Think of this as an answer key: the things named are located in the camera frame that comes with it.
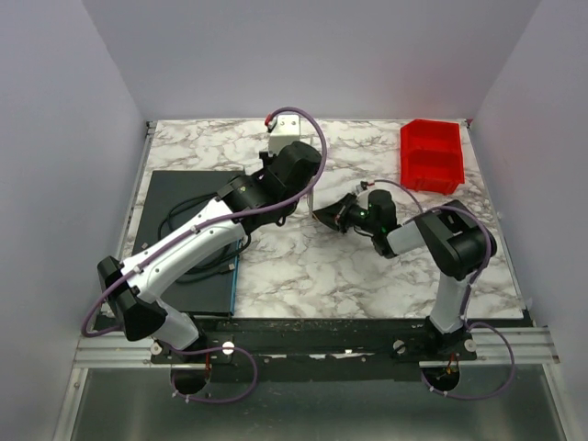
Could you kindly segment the white cable spool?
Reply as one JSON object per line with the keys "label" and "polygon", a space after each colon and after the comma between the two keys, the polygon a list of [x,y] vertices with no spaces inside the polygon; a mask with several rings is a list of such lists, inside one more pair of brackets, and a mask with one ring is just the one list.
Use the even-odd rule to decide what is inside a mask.
{"label": "white cable spool", "polygon": [[[319,141],[319,147],[318,147],[318,153],[321,156],[321,159],[319,160],[319,164],[322,163],[322,159],[323,159],[323,154],[322,154],[322,142]],[[320,172],[321,168],[317,169],[317,173],[314,175],[314,177],[311,180],[311,189],[309,190],[309,192],[307,193],[307,197],[306,197],[306,203],[307,203],[307,208],[308,208],[308,217],[310,219],[313,218],[314,214],[314,188],[316,186],[316,182],[319,179],[319,172]]]}

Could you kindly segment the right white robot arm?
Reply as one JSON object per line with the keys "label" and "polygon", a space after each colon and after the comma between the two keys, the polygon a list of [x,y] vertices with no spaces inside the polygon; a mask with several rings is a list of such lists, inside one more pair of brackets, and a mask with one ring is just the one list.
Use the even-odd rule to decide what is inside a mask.
{"label": "right white robot arm", "polygon": [[428,321],[438,334],[453,334],[465,327],[471,285],[495,255],[497,245],[486,227],[457,201],[425,211],[400,224],[391,193],[375,189],[364,206],[348,193],[339,201],[317,209],[313,217],[341,234],[349,230],[369,237],[375,251],[393,258],[425,248],[440,278]]}

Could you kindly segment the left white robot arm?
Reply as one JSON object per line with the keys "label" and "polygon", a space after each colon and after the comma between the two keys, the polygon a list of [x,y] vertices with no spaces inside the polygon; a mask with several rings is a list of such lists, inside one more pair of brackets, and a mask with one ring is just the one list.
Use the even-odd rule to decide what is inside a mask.
{"label": "left white robot arm", "polygon": [[183,350],[201,337],[187,314],[162,296],[189,269],[258,228],[277,224],[297,207],[325,167],[326,151],[294,141],[265,160],[262,169],[238,175],[185,224],[143,252],[97,265],[105,300],[131,341],[153,337]]}

